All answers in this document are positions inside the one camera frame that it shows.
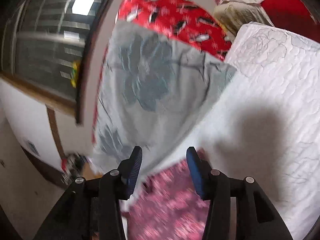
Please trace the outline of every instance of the window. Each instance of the window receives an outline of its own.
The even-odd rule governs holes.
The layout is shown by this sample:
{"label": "window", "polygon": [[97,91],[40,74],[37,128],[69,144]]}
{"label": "window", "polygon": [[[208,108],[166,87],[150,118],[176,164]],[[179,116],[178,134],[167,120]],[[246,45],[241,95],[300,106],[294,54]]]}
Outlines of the window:
{"label": "window", "polygon": [[2,70],[75,102],[72,64],[82,59],[101,1],[25,0],[5,26]]}

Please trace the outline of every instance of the quilted texture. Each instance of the quilted texture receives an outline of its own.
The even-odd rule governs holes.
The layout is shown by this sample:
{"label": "quilted texture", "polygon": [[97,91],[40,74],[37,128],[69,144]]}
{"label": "quilted texture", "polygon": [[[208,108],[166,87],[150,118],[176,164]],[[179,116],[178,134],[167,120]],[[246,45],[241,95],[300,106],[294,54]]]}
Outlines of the quilted texture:
{"label": "quilted texture", "polygon": [[226,62],[238,72],[165,164],[203,147],[213,168],[254,177],[303,239],[320,215],[320,44],[246,24]]}

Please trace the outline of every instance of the pink floral fabric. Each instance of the pink floral fabric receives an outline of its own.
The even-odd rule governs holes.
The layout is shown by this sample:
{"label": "pink floral fabric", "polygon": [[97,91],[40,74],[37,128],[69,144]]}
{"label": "pink floral fabric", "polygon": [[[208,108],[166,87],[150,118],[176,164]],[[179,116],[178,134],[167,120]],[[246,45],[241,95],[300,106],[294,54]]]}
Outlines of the pink floral fabric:
{"label": "pink floral fabric", "polygon": [[184,160],[144,183],[127,216],[128,240],[201,240],[209,203],[196,194]]}

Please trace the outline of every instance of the ceiling light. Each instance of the ceiling light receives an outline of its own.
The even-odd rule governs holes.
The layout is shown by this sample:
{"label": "ceiling light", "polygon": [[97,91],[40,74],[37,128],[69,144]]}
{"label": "ceiling light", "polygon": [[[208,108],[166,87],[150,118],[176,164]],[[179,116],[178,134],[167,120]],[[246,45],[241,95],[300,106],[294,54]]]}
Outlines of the ceiling light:
{"label": "ceiling light", "polygon": [[75,0],[72,6],[72,13],[88,15],[94,0]]}

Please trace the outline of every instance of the glass pane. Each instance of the glass pane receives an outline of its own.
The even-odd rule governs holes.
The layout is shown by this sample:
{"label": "glass pane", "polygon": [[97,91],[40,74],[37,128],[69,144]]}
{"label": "glass pane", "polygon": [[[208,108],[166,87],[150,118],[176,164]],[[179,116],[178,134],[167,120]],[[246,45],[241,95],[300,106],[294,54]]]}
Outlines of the glass pane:
{"label": "glass pane", "polygon": [[[91,0],[88,15],[72,13],[75,1],[29,0],[16,49],[17,75],[72,100],[76,96],[69,79],[72,62],[82,59],[84,41],[102,0]],[[65,39],[81,42],[68,45]]]}

